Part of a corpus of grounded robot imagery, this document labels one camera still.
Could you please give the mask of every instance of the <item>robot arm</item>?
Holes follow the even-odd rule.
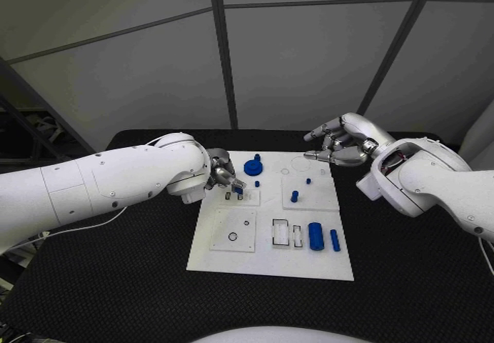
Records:
[[[229,153],[206,150],[188,134],[154,146],[109,150],[0,175],[0,254],[37,233],[154,198],[167,189],[184,204],[214,185],[243,188]]]
[[[396,141],[354,113],[319,126],[305,135],[305,141],[322,135],[321,151],[305,152],[305,158],[357,166],[370,157],[370,171],[357,187],[371,200],[384,197],[409,217],[437,204],[465,231],[494,242],[494,171],[471,171],[458,154],[437,141]]]

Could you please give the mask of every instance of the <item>black mat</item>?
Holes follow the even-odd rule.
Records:
[[[316,147],[296,131],[185,132],[207,148]],[[109,149],[164,133],[123,131]],[[354,282],[187,272],[200,203],[185,206],[162,193],[105,227],[46,241],[0,320],[67,342],[190,342],[255,325],[373,342],[492,342],[494,278],[476,238],[437,207],[412,219],[383,199],[371,202],[355,189],[365,170],[331,167]]]

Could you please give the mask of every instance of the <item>robotic hand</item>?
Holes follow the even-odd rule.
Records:
[[[244,188],[229,153],[206,150],[188,134],[154,146],[103,151],[73,161],[0,175],[0,254],[37,233],[155,197],[184,204],[213,186]]]
[[[324,136],[319,151],[304,156],[338,166],[373,159],[357,187],[370,198],[384,197],[409,217],[433,205],[445,208],[462,229],[494,242],[494,171],[471,171],[458,154],[437,141],[394,140],[363,116],[347,113],[304,136]]]

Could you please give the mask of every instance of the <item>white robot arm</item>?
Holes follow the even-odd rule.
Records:
[[[188,134],[73,161],[0,175],[0,254],[37,233],[155,197],[185,204],[214,185],[243,188],[229,153],[206,150]]]
[[[305,135],[324,137],[321,151],[306,159],[358,166],[370,172],[357,187],[376,200],[383,196],[409,217],[433,205],[445,208],[462,229],[494,242],[494,171],[471,171],[458,154],[427,138],[394,140],[363,116],[347,113]]]

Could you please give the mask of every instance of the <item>white wall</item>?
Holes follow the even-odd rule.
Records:
[[[309,130],[357,110],[407,8],[226,9],[242,129]]]
[[[15,63],[96,151],[125,129],[227,129],[213,14]]]
[[[494,4],[427,2],[365,113],[459,144],[494,97]]]
[[[33,54],[210,7],[210,0],[5,0],[0,56]]]

